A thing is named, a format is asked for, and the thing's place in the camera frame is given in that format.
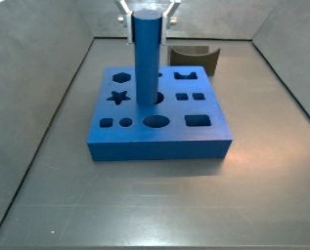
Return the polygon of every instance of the square hole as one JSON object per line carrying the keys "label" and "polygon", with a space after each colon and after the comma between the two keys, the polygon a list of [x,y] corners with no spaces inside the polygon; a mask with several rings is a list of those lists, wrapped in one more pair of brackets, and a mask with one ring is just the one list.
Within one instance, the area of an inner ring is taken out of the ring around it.
{"label": "square hole", "polygon": [[199,101],[206,100],[203,93],[192,93],[192,98]]}
{"label": "square hole", "polygon": [[111,128],[111,127],[113,127],[113,118],[103,118],[100,120],[100,127],[101,128]]}
{"label": "square hole", "polygon": [[187,93],[176,93],[176,98],[179,101],[187,101],[188,100],[188,94]]}
{"label": "square hole", "polygon": [[205,127],[211,126],[211,119],[207,114],[192,114],[184,116],[187,127]]}

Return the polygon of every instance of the blue foam block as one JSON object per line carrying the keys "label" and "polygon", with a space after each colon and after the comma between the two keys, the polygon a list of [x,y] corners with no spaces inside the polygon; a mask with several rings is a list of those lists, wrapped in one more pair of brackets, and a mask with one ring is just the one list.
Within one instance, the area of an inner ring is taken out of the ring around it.
{"label": "blue foam block", "polygon": [[160,67],[159,101],[136,103],[135,67],[105,70],[89,128],[95,161],[223,158],[233,134],[201,66]]}

